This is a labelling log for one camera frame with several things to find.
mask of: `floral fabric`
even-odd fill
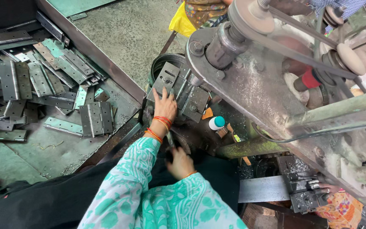
[[[227,11],[228,6],[222,0],[185,0],[186,16],[196,29]]]
[[[331,229],[356,229],[361,220],[363,204],[344,190],[330,196],[328,205],[318,207],[316,214],[326,218]]]
[[[105,177],[79,229],[246,228],[200,173],[148,190],[159,147],[145,137],[127,149]]]

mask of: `teal patterned sleeve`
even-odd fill
[[[143,137],[127,149],[105,177],[79,229],[134,227],[140,196],[148,190],[159,147],[155,139]]]

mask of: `cable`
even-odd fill
[[[260,135],[262,138],[265,138],[268,141],[276,142],[276,143],[289,143],[289,142],[296,141],[296,140],[299,140],[299,139],[317,137],[317,136],[321,136],[321,135],[328,134],[328,133],[335,132],[335,131],[337,131],[338,133],[341,133],[341,132],[346,132],[348,130],[355,130],[357,128],[366,128],[366,126],[353,126],[353,127],[339,128],[339,129],[324,129],[324,130],[319,130],[319,131],[315,131],[315,132],[312,132],[312,133],[308,133],[306,135],[302,135],[302,136],[299,136],[299,137],[296,137],[296,138],[291,138],[291,139],[287,139],[287,140],[275,140],[275,139],[267,137],[263,133],[261,133],[259,131],[259,129],[257,128],[256,123],[252,123],[252,127],[254,128],[255,132],[258,135]]]

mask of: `concrete floor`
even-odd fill
[[[73,23],[141,88],[152,60],[171,32],[170,20],[181,2],[176,0],[117,0],[87,12]],[[187,38],[177,34],[168,53],[183,53]]]

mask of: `red part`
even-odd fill
[[[312,69],[303,74],[302,82],[307,88],[316,88],[321,85],[321,83],[314,78]]]

